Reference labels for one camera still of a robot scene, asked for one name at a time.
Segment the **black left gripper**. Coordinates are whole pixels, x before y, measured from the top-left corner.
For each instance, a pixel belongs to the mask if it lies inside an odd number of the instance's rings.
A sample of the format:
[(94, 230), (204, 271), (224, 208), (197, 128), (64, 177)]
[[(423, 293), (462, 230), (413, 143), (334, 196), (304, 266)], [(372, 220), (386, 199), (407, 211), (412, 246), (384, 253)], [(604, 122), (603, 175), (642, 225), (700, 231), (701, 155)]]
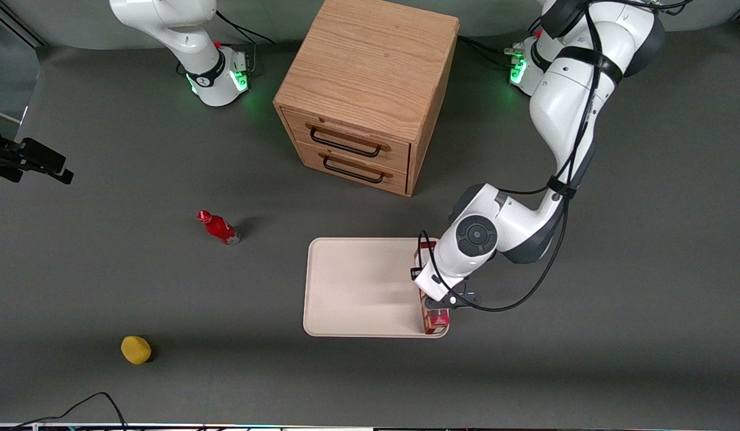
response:
[(452, 310), (451, 303), (463, 303), (458, 296), (465, 295), (467, 276), (452, 277), (443, 270), (435, 269), (430, 255), (415, 256), (413, 283), (419, 292), (424, 309), (428, 311)]

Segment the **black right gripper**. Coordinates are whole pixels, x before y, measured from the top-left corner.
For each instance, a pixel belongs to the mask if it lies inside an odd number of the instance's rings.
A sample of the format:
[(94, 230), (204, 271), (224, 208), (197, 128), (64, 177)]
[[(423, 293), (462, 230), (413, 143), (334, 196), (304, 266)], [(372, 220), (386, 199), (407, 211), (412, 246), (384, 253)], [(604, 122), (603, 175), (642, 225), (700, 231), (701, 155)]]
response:
[(0, 177), (19, 183), (23, 175), (20, 169), (22, 158), (25, 160), (23, 170), (27, 172), (39, 172), (63, 184), (71, 184), (74, 179), (74, 173), (65, 168), (65, 156), (35, 139), (25, 138), (16, 142), (6, 139), (0, 132)]

